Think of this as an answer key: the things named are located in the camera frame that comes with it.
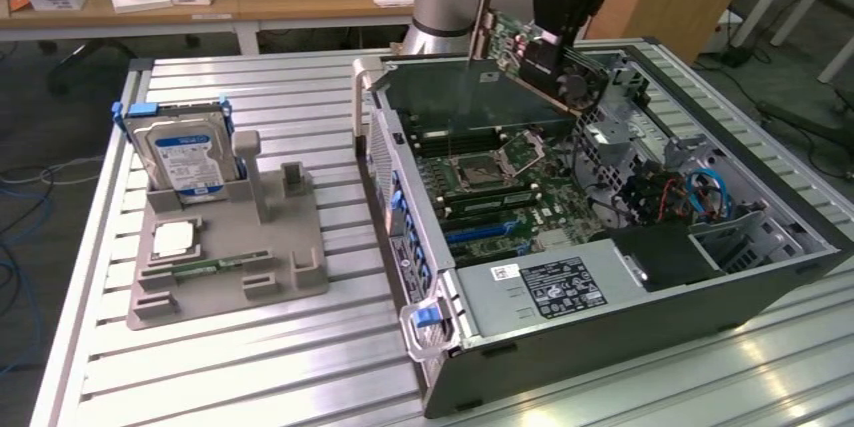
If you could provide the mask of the green graphics card black cooler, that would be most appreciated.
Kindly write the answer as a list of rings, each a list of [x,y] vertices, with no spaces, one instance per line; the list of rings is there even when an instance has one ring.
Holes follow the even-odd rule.
[[[505,76],[563,111],[596,107],[608,68],[575,49],[575,37],[551,37],[533,24],[488,9],[476,24],[469,57],[491,59]]]

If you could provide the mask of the white device red button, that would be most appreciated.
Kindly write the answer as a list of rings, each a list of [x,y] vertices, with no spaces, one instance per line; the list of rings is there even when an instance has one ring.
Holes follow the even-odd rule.
[[[701,50],[704,54],[720,53],[727,49],[742,23],[742,17],[732,10],[726,9]]]

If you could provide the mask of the black power adapter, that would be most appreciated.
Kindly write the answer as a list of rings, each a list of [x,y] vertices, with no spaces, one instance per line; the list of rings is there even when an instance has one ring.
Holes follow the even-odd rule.
[[[720,52],[719,63],[728,68],[738,68],[744,65],[752,58],[754,51],[748,47],[730,46]]]

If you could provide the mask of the perforated silver disk bay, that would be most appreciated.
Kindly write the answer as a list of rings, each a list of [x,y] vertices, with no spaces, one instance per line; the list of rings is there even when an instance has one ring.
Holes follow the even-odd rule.
[[[669,132],[631,99],[607,94],[580,119],[580,177],[619,190],[645,162],[664,164]]]

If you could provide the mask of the metal socket cover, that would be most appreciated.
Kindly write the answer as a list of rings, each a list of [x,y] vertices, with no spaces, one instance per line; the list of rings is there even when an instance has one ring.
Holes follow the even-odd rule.
[[[501,167],[512,177],[517,177],[544,156],[541,139],[529,130],[523,130],[497,150]]]

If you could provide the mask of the green motherboard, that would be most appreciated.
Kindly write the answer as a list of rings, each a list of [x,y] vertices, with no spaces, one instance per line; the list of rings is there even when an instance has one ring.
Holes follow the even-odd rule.
[[[461,187],[449,160],[456,156],[491,154],[523,131],[543,142],[544,158],[507,186],[468,190]],[[607,230],[588,201],[588,190],[571,177],[571,137],[561,129],[528,124],[467,131],[425,131],[408,135],[420,180],[451,257],[459,267],[508,259],[559,247],[583,244]],[[473,215],[448,215],[447,199],[535,191],[536,205]]]

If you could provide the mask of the black floor stand base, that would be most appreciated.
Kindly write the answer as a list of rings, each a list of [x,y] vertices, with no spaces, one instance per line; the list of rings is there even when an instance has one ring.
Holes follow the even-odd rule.
[[[831,139],[854,135],[854,120],[843,117],[834,120],[819,120],[814,114],[802,114],[767,101],[759,101],[755,106],[764,117],[779,120],[819,137]]]

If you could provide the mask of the grey power supply unit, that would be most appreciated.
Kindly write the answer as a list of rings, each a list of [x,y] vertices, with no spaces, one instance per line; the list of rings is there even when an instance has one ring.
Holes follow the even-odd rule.
[[[609,313],[648,297],[612,240],[545,250],[453,272],[473,334],[515,336]]]

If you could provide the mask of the hard disk with blue rails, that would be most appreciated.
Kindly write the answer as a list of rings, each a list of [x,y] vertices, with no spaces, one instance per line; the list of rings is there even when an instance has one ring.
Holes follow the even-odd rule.
[[[112,120],[142,162],[152,189],[172,190],[180,202],[218,199],[225,184],[242,178],[232,152],[230,105],[212,102],[161,104],[116,102]]]

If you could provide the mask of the blue case latch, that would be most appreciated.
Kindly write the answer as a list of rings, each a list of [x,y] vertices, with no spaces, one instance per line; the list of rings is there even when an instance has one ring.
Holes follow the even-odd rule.
[[[440,308],[436,305],[431,305],[417,308],[411,315],[411,320],[413,326],[417,329],[423,329],[435,325],[440,325],[444,320],[444,316]]]

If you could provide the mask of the open black PC case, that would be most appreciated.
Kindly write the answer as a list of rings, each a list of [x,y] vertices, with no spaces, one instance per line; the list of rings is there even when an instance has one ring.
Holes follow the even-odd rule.
[[[376,55],[353,64],[356,155],[423,413],[444,418],[556,381],[739,328],[778,299],[854,257],[854,237],[822,208],[820,180],[794,180],[796,160],[660,47],[589,49],[609,71],[604,95],[631,99],[669,132],[664,164],[645,162],[619,190],[580,177],[579,119],[511,80],[495,61]],[[515,336],[473,334],[451,257],[408,135],[537,124],[571,137],[571,177],[648,297],[615,311]],[[392,219],[391,174],[404,176],[408,215]],[[432,271],[421,293],[405,230]],[[436,305],[440,325],[411,315]]]

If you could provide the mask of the grey parts rack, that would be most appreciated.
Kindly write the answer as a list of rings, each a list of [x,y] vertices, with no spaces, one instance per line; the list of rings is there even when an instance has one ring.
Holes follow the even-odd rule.
[[[225,184],[221,200],[178,206],[164,193],[146,193],[129,288],[129,329],[165,326],[327,292],[328,269],[311,175],[300,162],[261,171],[260,151],[257,132],[233,134],[232,152],[245,165],[246,176]],[[154,228],[176,221],[194,223],[200,254],[152,260]],[[262,255],[272,259],[210,275],[141,276],[150,268]]]

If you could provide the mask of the black office chair base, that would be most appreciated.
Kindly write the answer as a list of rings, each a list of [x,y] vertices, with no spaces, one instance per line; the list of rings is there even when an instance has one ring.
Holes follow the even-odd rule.
[[[137,58],[136,53],[129,47],[116,39],[94,38],[85,41],[46,73],[45,85],[52,96],[61,96],[68,92],[68,86],[62,82],[64,74],[81,64],[96,52],[104,49],[117,51],[128,61]]]

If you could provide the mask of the green RAM stick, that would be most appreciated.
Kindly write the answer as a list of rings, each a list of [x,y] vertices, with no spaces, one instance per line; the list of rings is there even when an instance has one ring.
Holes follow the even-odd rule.
[[[174,277],[196,277],[230,271],[237,268],[246,267],[269,261],[270,256],[262,255],[256,257],[229,257],[214,260],[190,262],[180,265],[162,266],[145,269],[141,273],[142,277],[153,277],[161,274],[169,274]]]

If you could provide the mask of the silver CPU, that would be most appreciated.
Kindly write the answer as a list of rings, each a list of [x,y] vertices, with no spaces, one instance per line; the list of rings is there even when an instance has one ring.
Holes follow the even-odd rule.
[[[150,259],[161,261],[200,254],[196,241],[196,225],[190,221],[160,224],[154,228]]]

